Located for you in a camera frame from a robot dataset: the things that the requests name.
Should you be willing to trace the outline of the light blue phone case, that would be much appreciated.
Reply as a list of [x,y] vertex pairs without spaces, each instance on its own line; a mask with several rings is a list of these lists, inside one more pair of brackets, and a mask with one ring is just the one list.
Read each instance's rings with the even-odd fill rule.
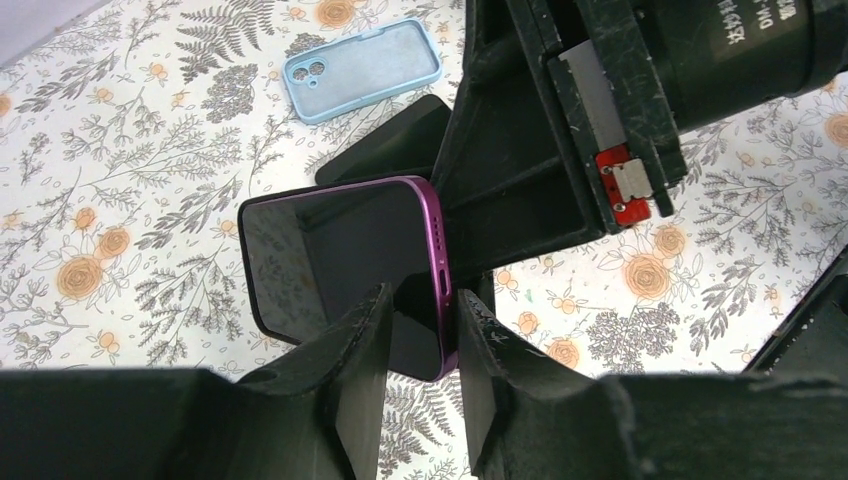
[[414,18],[337,39],[282,67],[294,110],[307,125],[431,84],[441,74],[436,46]]

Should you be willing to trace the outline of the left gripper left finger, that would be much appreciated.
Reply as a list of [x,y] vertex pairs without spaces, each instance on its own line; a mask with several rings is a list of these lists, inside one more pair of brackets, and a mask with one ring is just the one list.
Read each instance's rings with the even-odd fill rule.
[[207,369],[3,371],[5,479],[373,479],[393,302],[371,288],[238,381]]

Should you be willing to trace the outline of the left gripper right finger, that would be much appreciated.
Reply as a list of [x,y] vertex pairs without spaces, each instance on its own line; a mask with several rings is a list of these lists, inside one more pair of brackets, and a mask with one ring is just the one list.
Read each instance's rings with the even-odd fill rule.
[[569,369],[455,299],[467,450],[480,479],[843,479],[847,390],[821,376]]

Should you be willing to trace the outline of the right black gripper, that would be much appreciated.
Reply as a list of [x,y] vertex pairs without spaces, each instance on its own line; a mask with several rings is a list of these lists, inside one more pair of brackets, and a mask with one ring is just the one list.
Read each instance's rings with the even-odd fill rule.
[[673,213],[683,134],[847,69],[843,1],[470,1],[431,181],[471,278]]

